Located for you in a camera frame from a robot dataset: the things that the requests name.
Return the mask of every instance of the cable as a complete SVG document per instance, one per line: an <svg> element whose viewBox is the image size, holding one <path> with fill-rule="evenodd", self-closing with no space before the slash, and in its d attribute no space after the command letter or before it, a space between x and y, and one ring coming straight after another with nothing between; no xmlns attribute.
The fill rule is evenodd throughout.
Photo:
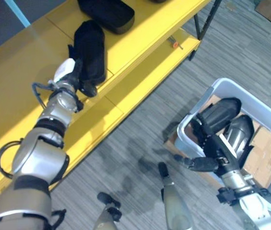
<svg viewBox="0 0 271 230"><path fill-rule="evenodd" d="M15 146L15 145L20 145L21 142L22 142L23 139L20 139L20 140L15 140L15 141L11 141L11 142L8 142L6 143L5 145L3 145L0 149L0 160L1 160L1 157L3 155L3 153L10 147L12 146ZM0 172L7 178L10 178L12 179L12 174L6 172L2 167L1 167L1 163L0 163Z"/></svg>
<svg viewBox="0 0 271 230"><path fill-rule="evenodd" d="M41 84L41 83L38 83L38 82L34 82L32 84L32 90L33 90L33 93L34 93L36 99L40 103L41 107L43 107L43 109L45 109L46 105L44 104L43 100L41 100L40 93L37 91L37 87L40 88L40 89L43 89L43 90L51 90L51 91L53 91L54 90L53 85L51 85L51 84L44 85L44 84Z"/></svg>

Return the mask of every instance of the yellow shelf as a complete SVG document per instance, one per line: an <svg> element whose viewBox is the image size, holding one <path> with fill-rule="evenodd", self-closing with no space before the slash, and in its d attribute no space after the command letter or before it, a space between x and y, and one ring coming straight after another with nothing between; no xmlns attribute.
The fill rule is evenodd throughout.
<svg viewBox="0 0 271 230"><path fill-rule="evenodd" d="M107 68L113 74L99 88L94 98L81 99L89 107L104 97L127 74L148 57L160 44L200 11L210 0L123 0L135 11L135 22L125 34L117 35L104 29ZM90 19L81 12L77 0L67 0L46 15L53 24L73 39L74 32Z"/></svg>
<svg viewBox="0 0 271 230"><path fill-rule="evenodd" d="M123 113L132 111L200 43L182 29L173 36L183 50L165 41L106 95Z"/></svg>
<svg viewBox="0 0 271 230"><path fill-rule="evenodd" d="M71 157L67 173L197 49L199 41L178 28L210 0L124 1L135 10L135 24L122 35L105 30L107 80L98 87L97 97L80 94L85 109L66 134L65 150ZM42 109L31 83L46 83L53 77L68 57L67 44L73 43L75 30L87 19L77 1L68 0L0 46L0 147L24 137L34 126ZM166 41L173 33L183 50L172 49ZM10 168L14 154L12 148L1 159L5 169ZM0 192L8 183L0 174Z"/></svg>

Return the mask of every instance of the black bag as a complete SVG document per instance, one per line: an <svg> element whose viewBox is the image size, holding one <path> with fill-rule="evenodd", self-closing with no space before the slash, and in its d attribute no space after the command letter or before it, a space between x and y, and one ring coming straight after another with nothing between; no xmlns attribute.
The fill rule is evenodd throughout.
<svg viewBox="0 0 271 230"><path fill-rule="evenodd" d="M69 56L82 61L79 90L88 97L97 95L96 85L106 79L105 35L93 20L83 22L74 33L74 46Z"/></svg>
<svg viewBox="0 0 271 230"><path fill-rule="evenodd" d="M134 23L134 10L121 0L78 0L80 9L106 29L123 34Z"/></svg>

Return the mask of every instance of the storage bin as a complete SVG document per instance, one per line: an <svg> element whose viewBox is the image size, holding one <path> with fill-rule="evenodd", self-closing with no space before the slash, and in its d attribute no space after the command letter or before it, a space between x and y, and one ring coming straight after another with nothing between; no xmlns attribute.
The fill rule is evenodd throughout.
<svg viewBox="0 0 271 230"><path fill-rule="evenodd" d="M227 78L221 78L216 80L214 84L207 89L203 97L183 118L177 128L178 138L175 141L175 146L186 153L189 157L194 158L205 156L202 148L188 138L184 130L187 124L212 95L216 95L219 98L236 97L240 99L242 102L241 111L271 131L271 109L234 81ZM221 182L221 179L214 173L211 174L213 174L216 180ZM271 197L265 197L265 200L267 201L268 209L271 211Z"/></svg>

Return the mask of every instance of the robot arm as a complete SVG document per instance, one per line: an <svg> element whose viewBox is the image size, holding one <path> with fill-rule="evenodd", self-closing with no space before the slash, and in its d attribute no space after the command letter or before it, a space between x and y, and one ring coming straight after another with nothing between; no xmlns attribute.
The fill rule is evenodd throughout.
<svg viewBox="0 0 271 230"><path fill-rule="evenodd" d="M233 208L245 230L271 230L271 216L261 196L268 194L267 190L259 189L251 175L241 173L225 138L214 134L200 114L197 120L205 137L201 145L206 157L189 159L176 155L175 159L190 170L214 172L221 178L225 187L219 189L217 198Z"/></svg>
<svg viewBox="0 0 271 230"><path fill-rule="evenodd" d="M56 78L47 106L34 128L21 141L12 162L12 174L0 167L4 175L12 178L0 195L0 230L54 229L50 225L48 187L59 181L68 167L69 157L62 150L64 134L73 113L83 108L76 96L82 64L70 60L68 63L67 67L60 67L65 74Z"/></svg>

